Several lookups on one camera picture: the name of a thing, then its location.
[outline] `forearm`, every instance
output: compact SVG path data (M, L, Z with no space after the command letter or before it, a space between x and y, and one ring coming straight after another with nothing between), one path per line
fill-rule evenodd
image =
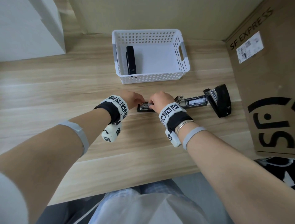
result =
M98 108L69 121L83 128L91 145L110 120L109 113ZM29 209L30 223L37 220L64 175L82 155L82 146L71 128L57 125L0 156L0 172L22 192Z
M183 126L180 141L197 126ZM235 223L294 222L294 190L212 133L194 135L187 151Z

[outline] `white sleeve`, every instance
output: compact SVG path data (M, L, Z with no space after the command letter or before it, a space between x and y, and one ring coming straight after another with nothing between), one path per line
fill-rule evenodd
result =
M17 186L0 173L0 222L1 224L28 224L26 201Z

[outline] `black fabric strap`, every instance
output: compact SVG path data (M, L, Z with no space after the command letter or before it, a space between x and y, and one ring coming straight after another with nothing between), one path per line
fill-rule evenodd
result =
M118 111L118 108L113 103L102 102L101 104L96 106L94 110L97 108L103 108L110 114L112 120L109 124L114 124L118 119L120 119L120 113Z
M192 120L192 118L183 111L175 113L171 118L169 118L167 123L168 131L170 133L171 131L175 132L175 128L185 120Z

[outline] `person's left arm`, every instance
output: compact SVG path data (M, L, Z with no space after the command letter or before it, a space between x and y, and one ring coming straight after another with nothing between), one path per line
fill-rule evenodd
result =
M140 94L130 91L122 91L119 96L129 109L145 102ZM69 121L83 129L91 145L111 122L111 116L107 110L97 108ZM82 153L83 144L78 135L67 126L57 125L0 155L0 172L23 194L29 223L37 221L59 183Z

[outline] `basket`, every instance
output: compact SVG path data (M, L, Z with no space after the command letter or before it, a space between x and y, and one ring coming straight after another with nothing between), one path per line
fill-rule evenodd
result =
M112 42L116 74L123 84L176 80L190 70L180 30L114 30ZM127 46L134 48L136 75L128 74Z

